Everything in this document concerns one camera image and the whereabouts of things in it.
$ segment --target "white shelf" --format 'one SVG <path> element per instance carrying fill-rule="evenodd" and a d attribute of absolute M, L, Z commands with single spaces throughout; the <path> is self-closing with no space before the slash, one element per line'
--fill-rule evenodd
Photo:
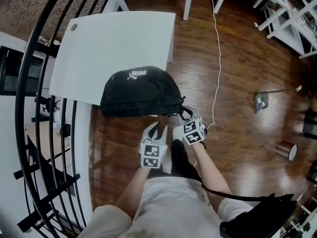
<path fill-rule="evenodd" d="M 267 8 L 264 10 L 265 16 L 268 18 L 270 17 L 275 11 L 272 10 L 271 8 Z M 278 29 L 286 19 L 282 16 L 278 17 L 275 21 L 272 22 L 272 28 L 273 30 Z M 281 31 L 276 32 L 274 37 L 278 38 L 288 46 L 290 46 L 292 49 L 294 49 L 296 52 L 298 52 L 301 56 L 303 56 L 304 49 L 303 49 L 303 44 L 299 35 L 299 31 L 295 29 L 293 26 L 289 25 L 282 29 Z"/>

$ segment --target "white sneaker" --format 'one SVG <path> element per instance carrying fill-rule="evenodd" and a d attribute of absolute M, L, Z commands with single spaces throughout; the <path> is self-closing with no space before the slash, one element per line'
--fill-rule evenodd
<path fill-rule="evenodd" d="M 183 126 L 174 127 L 173 129 L 173 141 L 178 139 L 180 141 L 183 140 L 184 128 Z"/>

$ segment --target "white cable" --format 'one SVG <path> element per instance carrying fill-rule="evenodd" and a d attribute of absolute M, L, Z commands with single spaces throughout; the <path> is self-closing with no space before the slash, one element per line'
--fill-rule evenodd
<path fill-rule="evenodd" d="M 216 102 L 216 97 L 217 97 L 217 92 L 218 92 L 218 88 L 219 88 L 219 81 L 220 81 L 220 73 L 221 73 L 221 51 L 220 51 L 220 42 L 219 42 L 219 35 L 218 35 L 218 31 L 217 31 L 217 26 L 216 26 L 216 17 L 214 16 L 214 5 L 213 5 L 213 0 L 212 0 L 212 15 L 213 15 L 213 19 L 214 19 L 214 29 L 216 30 L 217 33 L 217 39 L 218 39 L 218 48 L 219 48 L 219 73 L 218 73 L 218 84 L 217 84 L 217 88 L 216 88 L 216 92 L 214 94 L 214 99 L 213 99 L 213 103 L 212 103 L 212 123 L 208 125 L 207 129 L 209 129 L 210 126 L 216 124 L 214 122 L 214 118 L 213 118 L 213 106 L 214 103 Z"/>

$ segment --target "black pants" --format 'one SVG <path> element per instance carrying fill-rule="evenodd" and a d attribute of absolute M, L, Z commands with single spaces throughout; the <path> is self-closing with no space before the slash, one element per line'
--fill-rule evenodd
<path fill-rule="evenodd" d="M 188 155 L 182 141 L 176 139 L 171 147 L 172 169 L 171 174 L 163 172 L 162 165 L 159 169 L 151 169 L 148 179 L 155 177 L 184 177 L 202 182 L 197 170 L 188 161 Z"/>

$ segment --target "window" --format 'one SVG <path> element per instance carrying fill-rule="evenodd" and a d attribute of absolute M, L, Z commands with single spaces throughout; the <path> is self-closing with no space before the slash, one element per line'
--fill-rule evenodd
<path fill-rule="evenodd" d="M 1 46 L 0 95 L 15 95 L 23 53 Z M 33 57 L 26 83 L 26 96 L 36 96 L 43 60 Z"/>

